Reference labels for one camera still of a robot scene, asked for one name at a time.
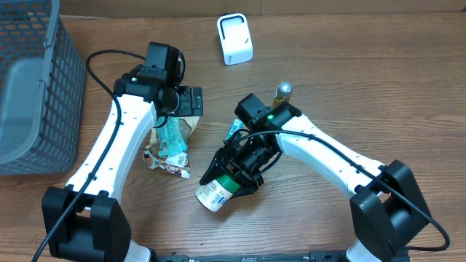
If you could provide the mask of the brown patterned snack bag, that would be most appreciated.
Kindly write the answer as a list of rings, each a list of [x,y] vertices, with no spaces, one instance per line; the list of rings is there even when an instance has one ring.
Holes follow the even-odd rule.
[[[191,175],[190,164],[189,164],[189,136],[194,132],[199,116],[188,116],[180,117],[180,123],[183,133],[183,138],[187,144],[187,150],[173,156],[158,156],[159,152],[159,141],[156,132],[156,128],[151,129],[151,137],[149,144],[145,146],[143,150],[143,159],[147,163],[148,168],[167,171],[168,173],[174,174],[178,177],[188,179]]]

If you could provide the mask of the clear plastic bottle grey cap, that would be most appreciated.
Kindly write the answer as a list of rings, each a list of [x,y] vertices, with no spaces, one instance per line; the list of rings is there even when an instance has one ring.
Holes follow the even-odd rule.
[[[292,86],[289,82],[281,82],[275,90],[272,106],[277,107],[280,103],[289,103],[292,95]]]

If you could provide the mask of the green lid jar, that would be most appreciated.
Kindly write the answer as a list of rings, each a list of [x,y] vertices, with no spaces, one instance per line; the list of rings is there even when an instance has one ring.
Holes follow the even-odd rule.
[[[198,202],[209,211],[217,212],[238,191],[240,185],[228,175],[222,175],[195,191]]]

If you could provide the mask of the mint green wipes pack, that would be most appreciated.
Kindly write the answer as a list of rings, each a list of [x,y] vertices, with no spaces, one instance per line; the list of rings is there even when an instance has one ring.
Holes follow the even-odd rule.
[[[183,138],[181,123],[179,118],[168,117],[164,124],[156,128],[159,152],[158,156],[173,156],[187,150],[187,144]]]

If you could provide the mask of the green Kleenex tissue pack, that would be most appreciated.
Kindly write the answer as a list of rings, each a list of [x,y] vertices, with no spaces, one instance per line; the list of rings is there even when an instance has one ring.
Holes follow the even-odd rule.
[[[239,119],[235,119],[235,120],[232,122],[232,125],[231,125],[231,127],[230,127],[230,129],[229,129],[229,132],[228,132],[228,134],[227,134],[227,136],[226,136],[226,139],[227,139],[227,140],[230,139],[230,137],[233,136],[233,134],[234,134],[236,131],[238,131],[238,130],[240,130],[240,129],[242,129],[242,128],[243,128],[243,123],[242,123]]]

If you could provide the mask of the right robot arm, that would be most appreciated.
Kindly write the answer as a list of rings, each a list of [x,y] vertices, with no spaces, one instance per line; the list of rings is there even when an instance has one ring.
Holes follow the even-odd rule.
[[[430,211],[411,169],[362,156],[319,130],[289,103],[275,108],[254,94],[235,109],[240,128],[217,150],[195,191],[212,212],[254,194],[263,174],[292,156],[331,182],[349,200],[357,240],[340,254],[313,251],[313,261],[408,261],[409,242],[429,223]]]

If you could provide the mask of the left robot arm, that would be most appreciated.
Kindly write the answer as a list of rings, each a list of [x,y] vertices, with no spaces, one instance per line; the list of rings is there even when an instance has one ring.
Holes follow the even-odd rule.
[[[202,90],[183,86],[183,53],[150,42],[143,63],[104,87],[112,98],[106,123],[83,165],[62,187],[42,198],[44,249],[68,261],[155,261],[154,250],[135,243],[121,208],[127,174],[146,134],[170,117],[201,116]]]

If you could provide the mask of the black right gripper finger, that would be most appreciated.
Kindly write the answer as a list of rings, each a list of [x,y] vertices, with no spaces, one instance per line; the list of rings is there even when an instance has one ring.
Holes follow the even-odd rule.
[[[220,148],[214,154],[214,157],[205,171],[204,175],[200,178],[200,185],[204,186],[213,180],[220,178],[222,175],[232,175],[232,172],[227,168],[228,160],[225,157],[224,148]]]
[[[237,181],[237,184],[240,187],[233,193],[230,199],[254,194],[259,189],[259,185],[254,180]]]

